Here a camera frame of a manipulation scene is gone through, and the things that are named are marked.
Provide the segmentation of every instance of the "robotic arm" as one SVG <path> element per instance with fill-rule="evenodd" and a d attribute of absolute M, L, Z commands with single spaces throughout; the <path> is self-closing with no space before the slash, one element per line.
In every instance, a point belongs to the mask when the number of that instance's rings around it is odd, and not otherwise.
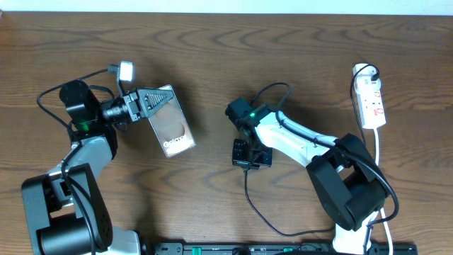
<path fill-rule="evenodd" d="M 226 115 L 241 133 L 235 140 L 233 165 L 245 171 L 272 164 L 272 149 L 278 149 L 306 167 L 319 200 L 337 224 L 336 241 L 341 252 L 362 254 L 366 224 L 376 217 L 389 195 L 372 173 L 356 161 L 312 142 L 313 140 L 358 154 L 367 161 L 372 157 L 359 138 L 347 134 L 341 139 L 326 136 L 303 127 L 278 111 L 282 126 L 276 118 L 276 108 L 267 104 L 252 108 L 243 98 L 228 105 Z M 310 140 L 294 133 L 303 134 Z M 338 172 L 354 166 L 345 180 Z"/>
<path fill-rule="evenodd" d="M 76 131 L 68 130 L 70 159 L 66 162 L 67 157 L 47 174 L 30 178 L 22 185 L 34 254 L 87 254 L 93 250 L 93 243 L 95 250 L 103 254 L 149 252 L 136 232 L 112 226 L 96 179 L 116 155 L 117 138 L 113 126 L 147 119 L 174 95 L 172 91 L 158 89 L 124 92 L 121 81 L 132 80 L 130 62 L 110 65 L 105 71 L 117 74 L 120 89 L 120 96 L 109 101 L 99 102 L 91 90 L 99 87 L 88 86 L 83 79 L 58 86 L 61 88 L 59 97 Z M 109 89 L 104 88 L 104 91 L 113 95 Z M 42 107 L 40 97 L 38 105 Z M 70 183 L 64 180 L 62 169 Z M 80 203 L 75 203 L 69 185 L 75 187 Z M 74 213 L 50 217 L 50 213 L 73 204 Z"/>

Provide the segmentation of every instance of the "white power strip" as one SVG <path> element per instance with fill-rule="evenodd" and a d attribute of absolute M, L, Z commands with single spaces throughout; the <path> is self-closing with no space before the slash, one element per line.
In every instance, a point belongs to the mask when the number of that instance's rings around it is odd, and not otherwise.
<path fill-rule="evenodd" d="M 352 74 L 367 64 L 356 64 L 352 68 Z M 384 106 L 382 105 L 381 80 L 372 81 L 372 75 L 376 74 L 374 67 L 366 67 L 354 80 L 354 90 L 359 103 L 360 120 L 365 129 L 375 129 L 386 123 Z"/>

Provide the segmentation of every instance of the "white wall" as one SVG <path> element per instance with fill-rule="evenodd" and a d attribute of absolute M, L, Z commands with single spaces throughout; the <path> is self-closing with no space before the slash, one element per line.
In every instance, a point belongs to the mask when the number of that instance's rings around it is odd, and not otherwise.
<path fill-rule="evenodd" d="M 0 0 L 3 11 L 453 15 L 453 0 Z"/>

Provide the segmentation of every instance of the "cable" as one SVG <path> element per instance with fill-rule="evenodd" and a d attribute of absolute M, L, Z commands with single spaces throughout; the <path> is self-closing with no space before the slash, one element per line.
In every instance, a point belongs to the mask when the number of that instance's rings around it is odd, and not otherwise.
<path fill-rule="evenodd" d="M 122 86 L 121 79 L 120 79 L 120 67 L 118 67 L 118 70 L 116 72 L 116 85 L 118 87 L 118 90 L 120 91 L 120 96 L 123 96 L 125 94 L 125 88 Z"/>
<path fill-rule="evenodd" d="M 365 167 L 367 167 L 368 170 L 370 170 L 374 175 L 375 177 L 377 178 L 377 180 L 383 185 L 383 187 L 390 193 L 390 196 L 391 198 L 393 199 L 394 201 L 394 211 L 392 212 L 392 214 L 388 217 L 385 217 L 383 219 L 380 219 L 380 220 L 373 220 L 373 221 L 370 221 L 368 222 L 368 225 L 367 225 L 367 234 L 369 234 L 371 232 L 371 228 L 372 228 L 372 225 L 374 224 L 377 224 L 377 223 L 382 223 L 382 222 L 386 222 L 386 221 L 389 221 L 389 220 L 392 220 L 394 219 L 397 215 L 398 215 L 398 212 L 399 212 L 399 202 L 398 202 L 398 197 L 396 196 L 395 194 L 395 191 L 393 190 L 393 188 L 390 186 L 390 184 L 384 179 L 382 178 L 382 176 L 380 176 L 377 172 L 379 171 L 379 168 L 376 166 L 376 164 L 373 164 L 371 162 L 369 162 L 368 160 L 364 159 L 363 157 L 359 156 L 359 155 L 356 155 L 356 154 L 353 154 L 353 153 L 350 153 L 350 152 L 347 152 L 345 151 L 344 149 L 340 149 L 340 148 L 337 148 L 335 146 L 332 146 L 332 145 L 329 145 L 329 144 L 326 144 L 324 142 L 321 142 L 321 141 L 318 141 L 316 138 L 311 138 L 311 137 L 308 137 L 306 136 L 305 134 L 303 133 L 300 133 L 300 132 L 297 132 L 296 130 L 293 130 L 290 126 L 286 125 L 284 121 L 282 121 L 278 115 L 278 113 L 280 112 L 280 109 L 282 107 L 282 104 L 285 102 L 285 100 L 289 97 L 289 95 L 291 94 L 291 86 L 289 84 L 286 84 L 284 82 L 278 82 L 278 83 L 275 83 L 275 84 L 271 84 L 269 86 L 266 86 L 262 91 L 260 91 L 260 93 L 258 93 L 257 96 L 255 96 L 254 99 L 256 99 L 259 94 L 263 93 L 264 90 L 270 88 L 271 86 L 274 86 L 274 85 L 277 85 L 277 84 L 281 84 L 281 85 L 285 85 L 288 87 L 288 92 L 283 96 L 283 98 L 280 100 L 280 102 L 277 104 L 277 108 L 275 109 L 275 117 L 277 119 L 277 122 L 280 124 L 280 126 L 286 128 L 287 130 L 289 130 L 290 132 L 294 133 L 295 135 L 298 135 L 310 142 L 313 142 L 315 145 L 321 145 L 321 146 L 324 146 L 326 148 L 329 148 L 331 149 L 332 151 L 334 152 L 337 152 L 339 154 L 342 154 L 344 157 L 348 158 L 348 159 L 351 159 L 359 164 L 362 164 L 364 165 Z"/>
<path fill-rule="evenodd" d="M 99 90 L 99 91 L 108 93 L 112 97 L 110 100 L 114 100 L 115 99 L 115 95 L 113 94 L 113 92 L 108 87 L 97 86 L 97 85 L 90 85 L 88 87 L 90 89 L 95 89 L 95 90 Z"/>
<path fill-rule="evenodd" d="M 355 74 L 354 76 L 352 77 L 352 81 L 351 81 L 351 87 L 349 88 L 349 94 L 351 96 L 351 101 L 352 101 L 352 108 L 354 109 L 354 114 L 355 114 L 355 120 L 357 121 L 357 125 L 359 126 L 359 130 L 360 130 L 360 134 L 362 135 L 362 140 L 363 140 L 363 145 L 366 147 L 367 146 L 367 142 L 365 141 L 365 135 L 363 133 L 363 129 L 362 129 L 362 123 L 360 122 L 360 119 L 359 119 L 359 115 L 357 114 L 357 109 L 355 107 L 355 101 L 354 101 L 354 96 L 352 95 L 352 88 L 354 87 L 354 81 L 355 81 L 355 77 L 357 77 L 357 75 L 365 68 L 367 67 L 374 67 L 376 69 L 376 74 L 374 74 L 371 78 L 372 81 L 375 81 L 379 78 L 379 69 L 374 66 L 373 64 L 367 64 L 365 65 L 364 67 L 360 68 Z"/>
<path fill-rule="evenodd" d="M 273 83 L 273 84 L 271 84 L 271 85 L 267 85 L 265 88 L 261 89 L 261 90 L 256 94 L 256 96 L 252 99 L 252 101 L 250 101 L 250 103 L 249 103 L 250 106 L 253 105 L 253 103 L 256 101 L 256 99 L 258 99 L 258 97 L 260 97 L 261 94 L 262 94 L 264 91 L 266 91 L 266 90 L 268 90 L 270 87 L 273 87 L 273 86 L 276 86 L 276 85 L 285 85 L 285 86 L 287 86 L 287 87 L 289 88 L 289 92 L 291 93 L 291 86 L 290 86 L 289 84 L 287 84 L 287 83 L 285 83 L 285 82 L 275 82 L 275 83 Z"/>
<path fill-rule="evenodd" d="M 92 74 L 88 74 L 86 76 L 83 76 L 83 77 L 80 77 L 76 80 L 83 80 L 83 79 L 87 79 L 89 77 L 92 77 L 92 76 L 95 76 L 97 74 L 101 74 L 103 72 L 107 72 L 108 70 L 107 69 L 102 69 L 102 70 L 99 70 L 97 72 L 94 72 Z M 66 173 L 66 166 L 68 165 L 68 162 L 69 160 L 71 160 L 71 158 L 82 148 L 82 143 L 81 141 L 77 138 L 76 136 L 76 133 L 72 130 L 72 126 L 71 125 L 68 125 L 66 124 L 61 118 L 58 118 L 54 113 L 50 112 L 48 109 L 46 109 L 46 107 L 44 107 L 41 103 L 41 98 L 45 95 L 45 94 L 48 94 L 49 92 L 52 92 L 52 91 L 55 91 L 57 89 L 60 89 L 62 88 L 63 86 L 65 86 L 66 84 L 68 84 L 69 82 L 71 81 L 68 81 L 64 84 L 61 84 L 61 85 L 58 85 L 58 86 L 55 86 L 51 89 L 48 89 L 44 92 L 42 92 L 41 94 L 39 94 L 39 96 L 36 98 L 36 103 L 38 104 L 38 106 L 43 110 L 45 111 L 47 114 L 49 114 L 52 118 L 54 118 L 55 120 L 57 120 L 60 124 L 62 124 L 68 131 L 69 133 L 69 136 L 71 138 L 71 140 L 75 139 L 77 141 L 77 147 L 74 148 L 63 160 L 62 160 L 62 168 L 61 168 L 61 172 L 62 172 L 62 177 L 63 177 L 63 180 L 64 182 L 66 183 L 66 185 L 68 186 L 68 189 L 69 191 L 71 192 L 72 194 L 72 197 L 74 198 L 74 201 L 75 202 L 75 205 L 78 205 L 80 211 L 81 211 L 81 214 L 82 216 L 84 217 L 84 221 L 85 221 L 85 224 L 86 224 L 86 227 L 88 228 L 88 234 L 90 236 L 90 242 L 91 242 L 91 254 L 92 255 L 95 255 L 96 254 L 96 241 L 94 239 L 94 233 L 93 233 L 93 227 L 91 225 L 91 222 L 90 222 L 90 219 L 88 218 L 88 213 L 86 212 L 86 209 L 84 207 L 84 205 L 82 204 L 81 200 L 80 200 L 80 197 L 79 195 L 77 194 L 77 192 L 75 191 L 73 185 L 72 185 L 72 182 L 69 180 L 69 177 L 67 176 L 67 173 Z"/>
<path fill-rule="evenodd" d="M 80 191 L 80 193 L 82 193 L 82 195 L 84 195 L 85 199 L 87 199 L 87 201 L 91 205 L 93 205 L 93 203 L 91 202 L 91 196 L 86 192 L 84 187 L 82 187 L 76 180 L 74 180 L 70 176 L 68 176 L 68 179 L 69 179 L 69 181 L 71 181 L 72 185 L 76 186 L 76 188 Z"/>
<path fill-rule="evenodd" d="M 379 135 L 377 133 L 377 128 L 373 129 L 374 131 L 374 145 L 375 145 L 375 151 L 376 151 L 376 156 L 374 156 L 374 162 L 376 163 L 377 166 L 379 166 Z"/>
<path fill-rule="evenodd" d="M 376 146 L 376 156 L 374 157 L 374 161 L 376 162 L 376 165 L 379 165 L 379 134 L 377 132 L 377 128 L 373 129 L 374 131 L 374 144 Z M 384 208 L 381 208 L 379 211 L 381 213 L 381 218 L 385 218 L 385 210 Z M 393 255 L 394 253 L 394 244 L 391 240 L 391 234 L 390 234 L 390 228 L 389 228 L 389 223 L 388 222 L 383 222 L 384 224 L 384 229 L 385 229 L 385 235 L 387 237 L 387 242 L 389 243 L 389 255 Z"/>
<path fill-rule="evenodd" d="M 272 224 L 270 224 L 268 222 L 268 220 L 266 220 L 266 218 L 264 218 L 263 215 L 261 215 L 261 213 L 258 211 L 258 209 L 256 209 L 256 207 L 252 204 L 252 201 L 250 200 L 250 198 L 248 197 L 248 189 L 247 189 L 247 176 L 248 176 L 248 171 L 249 170 L 244 170 L 244 178 L 245 178 L 245 181 L 244 181 L 244 187 L 245 187 L 245 192 L 246 192 L 246 198 L 247 198 L 247 201 L 248 201 L 248 204 L 252 207 L 252 209 L 255 211 L 255 213 L 260 216 L 260 218 L 264 221 L 265 224 L 267 224 L 272 230 L 274 230 L 277 234 L 283 236 L 283 237 L 297 237 L 297 236 L 300 236 L 300 235 L 303 235 L 303 234 L 313 234 L 313 233 L 324 233 L 324 232 L 330 232 L 332 230 L 335 229 L 335 225 L 329 229 L 320 229 L 320 230 L 308 230 L 308 231 L 303 231 L 303 232 L 298 232 L 298 233 L 294 233 L 294 234 L 285 234 L 283 232 L 280 232 L 278 229 L 276 229 L 274 226 L 272 226 Z"/>

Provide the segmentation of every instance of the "table surface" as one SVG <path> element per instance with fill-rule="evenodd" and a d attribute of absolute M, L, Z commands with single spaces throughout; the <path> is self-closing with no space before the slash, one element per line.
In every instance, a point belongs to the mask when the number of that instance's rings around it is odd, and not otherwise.
<path fill-rule="evenodd" d="M 283 111 L 312 130 L 359 135 L 349 98 L 351 69 L 381 70 L 387 124 L 379 129 L 381 170 L 399 197 L 395 242 L 420 254 L 453 252 L 453 17 L 4 13 L 0 20 L 0 249 L 29 254 L 21 184 L 69 151 L 66 130 L 42 112 L 45 89 L 121 60 L 136 86 L 172 84 L 197 146 L 167 159 L 147 122 L 118 134 L 116 158 L 98 185 L 113 224 L 149 238 L 186 242 L 300 242 L 252 211 L 242 170 L 231 165 L 238 132 L 227 104 L 265 85 L 293 86 Z M 89 84 L 113 91 L 115 77 Z M 263 94 L 277 103 L 285 88 Z M 69 121 L 57 94 L 44 104 Z M 374 138 L 366 130 L 371 154 Z M 249 176 L 251 199 L 283 232 L 330 227 L 303 167 L 280 152 Z M 387 199 L 387 214 L 393 203 Z M 372 238 L 386 242 L 381 225 Z"/>

